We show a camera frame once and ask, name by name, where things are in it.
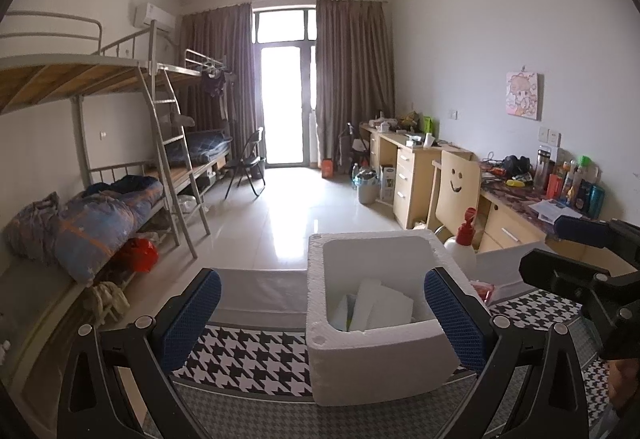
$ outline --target chair backrest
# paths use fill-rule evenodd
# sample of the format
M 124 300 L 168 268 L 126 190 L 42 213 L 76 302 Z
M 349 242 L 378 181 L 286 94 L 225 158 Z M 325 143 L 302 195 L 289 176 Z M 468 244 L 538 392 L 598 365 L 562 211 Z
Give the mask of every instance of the chair backrest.
M 440 194 L 436 218 L 454 235 L 465 221 L 468 208 L 478 208 L 481 172 L 477 161 L 467 161 L 442 151 Z
M 193 350 L 222 295 L 217 272 L 202 269 L 182 294 L 172 296 L 156 315 L 150 345 L 165 374 L 180 369 Z
M 244 148 L 242 149 L 242 158 L 247 159 L 251 156 L 260 156 L 260 149 L 258 145 L 262 141 L 262 133 L 264 132 L 264 127 L 258 127 L 258 129 L 249 136 L 244 143 Z

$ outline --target wooden chair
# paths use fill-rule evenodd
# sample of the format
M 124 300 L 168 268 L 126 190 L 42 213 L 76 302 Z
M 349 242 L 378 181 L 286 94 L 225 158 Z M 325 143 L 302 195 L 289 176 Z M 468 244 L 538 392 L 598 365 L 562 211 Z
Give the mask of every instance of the wooden chair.
M 455 235 L 465 221 L 466 209 L 478 209 L 482 174 L 477 161 L 467 161 L 445 150 L 442 151 L 441 159 L 436 219 L 442 226 L 435 233 L 438 235 L 447 228 Z
M 238 178 L 238 187 L 240 186 L 240 182 L 242 181 L 242 174 L 246 175 L 246 178 L 249 180 L 249 184 L 251 185 L 251 190 L 254 191 L 256 197 L 260 196 L 262 191 L 267 187 L 267 183 L 264 180 L 264 173 L 262 172 L 262 158 L 260 157 L 260 149 L 258 145 L 262 141 L 262 133 L 264 132 L 264 127 L 259 127 L 252 135 L 249 136 L 249 139 L 246 140 L 244 144 L 244 148 L 242 149 L 242 154 L 239 158 L 233 158 L 231 161 L 228 161 L 224 170 L 232 170 L 233 175 L 231 176 L 231 181 L 229 181 L 229 188 L 226 189 L 225 199 L 229 195 L 229 190 L 231 190 L 231 185 L 234 183 L 234 179 L 236 178 L 236 174 L 238 170 L 240 171 L 240 177 Z M 260 179 L 262 179 L 262 183 L 264 186 L 260 193 L 255 191 L 254 182 L 251 180 L 251 170 L 255 168 L 259 174 Z

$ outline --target power outlet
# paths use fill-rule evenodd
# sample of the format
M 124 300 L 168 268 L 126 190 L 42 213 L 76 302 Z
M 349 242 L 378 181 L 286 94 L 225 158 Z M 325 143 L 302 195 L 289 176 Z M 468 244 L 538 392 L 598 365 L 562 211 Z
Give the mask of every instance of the power outlet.
M 560 132 L 557 130 L 549 130 L 549 145 L 560 146 Z
M 538 141 L 540 143 L 549 143 L 549 129 L 540 127 L 538 129 Z

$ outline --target curtain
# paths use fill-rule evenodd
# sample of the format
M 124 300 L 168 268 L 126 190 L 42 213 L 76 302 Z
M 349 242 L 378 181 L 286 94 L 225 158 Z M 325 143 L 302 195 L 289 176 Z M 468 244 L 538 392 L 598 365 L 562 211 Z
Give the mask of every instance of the curtain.
M 239 4 L 208 12 L 186 15 L 180 26 L 180 54 L 189 48 L 224 60 L 235 75 L 227 85 L 229 133 L 233 137 L 234 156 L 240 156 L 244 143 L 263 124 L 262 101 L 255 87 L 253 10 L 251 4 Z M 191 116 L 193 130 L 224 128 L 220 103 L 200 91 L 198 86 L 178 93 L 180 109 Z
M 337 159 L 347 122 L 393 116 L 391 46 L 381 2 L 318 0 L 318 144 L 320 159 Z

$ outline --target white foam box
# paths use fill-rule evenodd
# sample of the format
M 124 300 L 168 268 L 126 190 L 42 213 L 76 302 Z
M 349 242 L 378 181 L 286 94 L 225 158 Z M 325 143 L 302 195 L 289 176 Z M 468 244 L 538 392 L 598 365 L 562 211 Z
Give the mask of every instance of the white foam box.
M 424 298 L 424 277 L 446 268 L 464 292 L 478 295 L 428 229 L 312 235 L 307 274 L 306 345 L 314 400 L 364 405 L 430 392 L 460 362 Z M 415 323 L 343 332 L 328 320 L 343 295 L 365 278 L 414 301 Z
M 393 166 L 381 166 L 378 171 L 380 177 L 380 200 L 385 203 L 394 201 L 396 191 L 396 169 Z

